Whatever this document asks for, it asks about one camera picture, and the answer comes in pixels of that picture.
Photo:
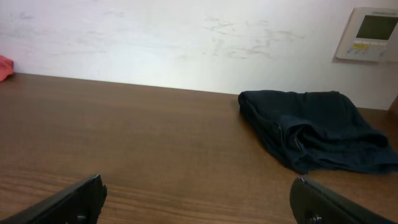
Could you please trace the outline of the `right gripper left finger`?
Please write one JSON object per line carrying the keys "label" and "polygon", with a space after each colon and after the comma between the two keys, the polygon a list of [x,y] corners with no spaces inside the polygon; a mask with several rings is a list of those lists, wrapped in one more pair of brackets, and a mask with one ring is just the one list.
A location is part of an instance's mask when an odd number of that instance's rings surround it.
{"label": "right gripper left finger", "polygon": [[107,194],[101,176],[95,174],[1,220],[1,224],[97,224]]}

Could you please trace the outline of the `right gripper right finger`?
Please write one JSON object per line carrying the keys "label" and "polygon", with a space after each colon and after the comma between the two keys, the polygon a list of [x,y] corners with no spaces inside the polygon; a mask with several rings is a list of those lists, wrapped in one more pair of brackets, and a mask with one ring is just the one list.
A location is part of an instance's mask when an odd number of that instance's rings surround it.
{"label": "right gripper right finger", "polygon": [[289,202],[300,224],[395,224],[305,177],[293,181]]}

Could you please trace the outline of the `navy blue shorts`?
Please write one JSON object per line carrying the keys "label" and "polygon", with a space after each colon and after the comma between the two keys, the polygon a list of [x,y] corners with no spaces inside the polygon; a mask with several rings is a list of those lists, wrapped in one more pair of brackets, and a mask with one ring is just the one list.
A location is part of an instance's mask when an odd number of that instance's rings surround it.
{"label": "navy blue shorts", "polygon": [[397,170],[397,152],[345,95],[244,91],[239,112],[265,150],[299,174],[348,170],[385,174]]}

